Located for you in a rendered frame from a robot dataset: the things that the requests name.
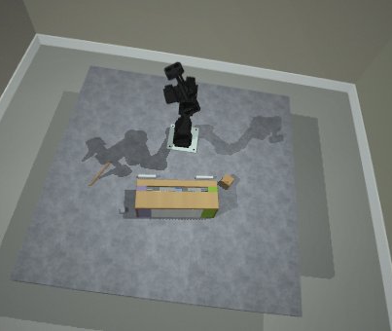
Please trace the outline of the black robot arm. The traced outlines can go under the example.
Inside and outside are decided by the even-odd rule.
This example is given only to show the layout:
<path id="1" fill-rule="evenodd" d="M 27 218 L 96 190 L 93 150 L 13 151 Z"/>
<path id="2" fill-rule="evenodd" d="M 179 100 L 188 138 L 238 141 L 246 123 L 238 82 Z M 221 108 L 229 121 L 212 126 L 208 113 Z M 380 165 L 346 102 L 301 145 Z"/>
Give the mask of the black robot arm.
<path id="1" fill-rule="evenodd" d="M 192 95 L 188 96 L 189 99 L 195 99 L 197 97 L 197 87 L 196 85 L 196 77 L 191 77 L 187 76 L 186 80 L 191 80 L 192 84 L 194 85 L 195 91 Z M 184 81 L 186 81 L 184 80 Z M 178 86 L 179 87 L 179 86 Z M 177 93 L 176 93 L 176 88 L 174 89 L 174 86 L 172 84 L 164 86 L 163 89 L 163 94 L 164 98 L 167 104 L 173 103 L 173 102 L 180 102 L 179 103 L 179 115 L 181 115 L 181 118 L 178 118 L 178 120 L 175 122 L 175 127 L 174 127 L 174 135 L 173 135 L 173 144 L 175 147 L 183 147 L 183 148 L 189 148 L 192 144 L 192 137 L 193 135 L 191 134 L 191 129 L 192 129 L 192 122 L 190 119 L 190 115 L 186 117 L 180 107 L 182 104 L 181 101 L 182 98 L 179 99 Z"/>

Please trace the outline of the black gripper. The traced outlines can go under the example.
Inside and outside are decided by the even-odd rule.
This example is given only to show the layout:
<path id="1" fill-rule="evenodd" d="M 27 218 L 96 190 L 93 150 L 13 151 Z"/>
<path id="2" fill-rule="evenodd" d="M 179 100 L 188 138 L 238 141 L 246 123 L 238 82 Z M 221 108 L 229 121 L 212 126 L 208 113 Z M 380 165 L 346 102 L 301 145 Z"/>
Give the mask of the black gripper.
<path id="1" fill-rule="evenodd" d="M 195 99 L 189 99 L 188 96 L 192 95 L 195 91 L 194 85 L 192 84 L 191 80 L 184 81 L 182 74 L 184 73 L 183 67 L 180 62 L 176 62 L 166 68 L 164 68 L 164 73 L 169 80 L 176 78 L 178 84 L 175 87 L 176 93 L 183 101 L 181 101 L 181 109 L 186 117 L 200 111 L 200 106 Z M 180 77 L 179 77 L 180 75 Z M 181 79 L 181 80 L 180 80 Z M 182 81 L 182 82 L 181 82 Z M 185 97 L 185 99 L 184 99 Z"/>

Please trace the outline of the small brown cardboard box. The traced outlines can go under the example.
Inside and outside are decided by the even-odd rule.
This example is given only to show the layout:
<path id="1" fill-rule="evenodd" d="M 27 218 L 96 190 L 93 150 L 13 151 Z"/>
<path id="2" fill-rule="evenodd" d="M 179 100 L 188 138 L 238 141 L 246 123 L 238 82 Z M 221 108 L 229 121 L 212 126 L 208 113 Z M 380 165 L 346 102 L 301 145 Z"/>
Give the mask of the small brown cardboard box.
<path id="1" fill-rule="evenodd" d="M 220 185 L 228 190 L 231 184 L 233 183 L 233 181 L 234 179 L 226 174 L 224 178 L 221 180 Z"/>

